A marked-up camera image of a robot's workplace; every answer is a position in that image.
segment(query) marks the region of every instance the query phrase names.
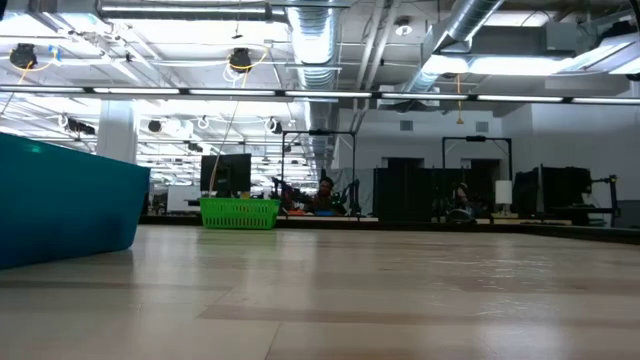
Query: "pillar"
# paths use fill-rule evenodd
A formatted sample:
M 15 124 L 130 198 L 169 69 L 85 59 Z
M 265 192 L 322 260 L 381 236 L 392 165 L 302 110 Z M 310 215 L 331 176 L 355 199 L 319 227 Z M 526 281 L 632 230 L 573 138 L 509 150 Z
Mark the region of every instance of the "pillar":
M 139 123 L 133 101 L 103 100 L 96 153 L 135 164 Z

